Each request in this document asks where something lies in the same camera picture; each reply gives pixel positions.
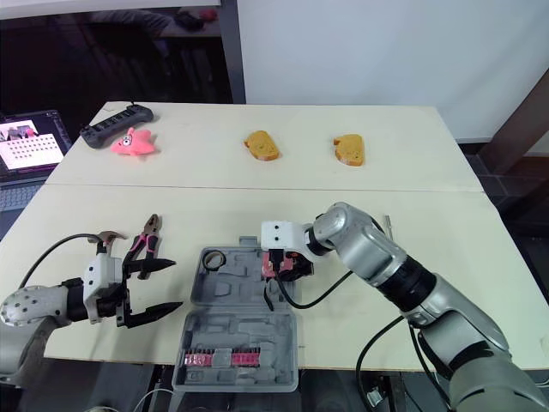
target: laptop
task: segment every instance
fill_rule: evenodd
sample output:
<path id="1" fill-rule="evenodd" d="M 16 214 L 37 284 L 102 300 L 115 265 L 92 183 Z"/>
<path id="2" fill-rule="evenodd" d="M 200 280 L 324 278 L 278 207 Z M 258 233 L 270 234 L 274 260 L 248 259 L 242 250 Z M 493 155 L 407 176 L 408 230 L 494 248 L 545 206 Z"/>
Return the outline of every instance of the laptop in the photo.
<path id="1" fill-rule="evenodd" d="M 0 119 L 0 239 L 70 146 L 57 110 Z"/>

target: laptop keyboard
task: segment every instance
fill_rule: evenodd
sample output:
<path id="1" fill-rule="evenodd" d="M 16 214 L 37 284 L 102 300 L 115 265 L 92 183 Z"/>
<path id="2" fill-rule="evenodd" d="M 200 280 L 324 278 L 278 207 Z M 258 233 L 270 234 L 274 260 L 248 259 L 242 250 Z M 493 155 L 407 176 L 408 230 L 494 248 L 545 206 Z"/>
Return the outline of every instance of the laptop keyboard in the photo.
<path id="1" fill-rule="evenodd" d="M 25 209 L 40 186 L 42 185 L 3 187 L 0 190 L 0 212 Z"/>

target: gray plastic toolbox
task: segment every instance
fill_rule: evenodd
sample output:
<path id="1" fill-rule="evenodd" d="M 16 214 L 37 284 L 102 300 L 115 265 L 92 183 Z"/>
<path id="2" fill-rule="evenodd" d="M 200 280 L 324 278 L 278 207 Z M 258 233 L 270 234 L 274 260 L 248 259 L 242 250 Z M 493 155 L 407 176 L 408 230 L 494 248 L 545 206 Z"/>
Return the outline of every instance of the gray plastic toolbox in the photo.
<path id="1" fill-rule="evenodd" d="M 198 308 L 184 323 L 172 378 L 175 391 L 291 392 L 298 386 L 295 315 L 274 281 L 267 283 L 274 311 L 268 309 L 262 251 L 256 238 L 241 238 L 240 245 L 201 253 L 190 295 Z M 218 270 L 204 268 L 211 251 L 225 255 Z M 287 289 L 293 295 L 292 283 Z M 241 353 L 255 356 L 257 363 L 238 363 L 233 356 Z"/>

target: dark background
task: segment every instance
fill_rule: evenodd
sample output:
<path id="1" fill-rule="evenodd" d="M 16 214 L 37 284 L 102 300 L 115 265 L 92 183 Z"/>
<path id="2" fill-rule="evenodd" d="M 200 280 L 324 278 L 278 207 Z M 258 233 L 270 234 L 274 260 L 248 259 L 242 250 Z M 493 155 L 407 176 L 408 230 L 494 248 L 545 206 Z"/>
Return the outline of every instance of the dark background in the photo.
<path id="1" fill-rule="evenodd" d="M 0 21 L 2 114 L 56 109 L 74 141 L 108 100 L 232 103 L 218 22 L 194 32 L 174 20 L 181 9 L 142 11 L 160 22 L 94 22 L 93 13 Z"/>

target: metal rod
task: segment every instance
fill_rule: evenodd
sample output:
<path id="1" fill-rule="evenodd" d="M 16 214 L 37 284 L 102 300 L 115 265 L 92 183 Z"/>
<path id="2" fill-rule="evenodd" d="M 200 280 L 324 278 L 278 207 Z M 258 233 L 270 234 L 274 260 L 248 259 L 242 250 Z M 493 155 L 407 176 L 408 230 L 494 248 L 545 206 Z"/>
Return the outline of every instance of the metal rod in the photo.
<path id="1" fill-rule="evenodd" d="M 391 225 L 391 218 L 389 215 L 385 215 L 385 227 L 387 228 L 387 235 L 389 239 L 393 239 L 393 226 Z"/>

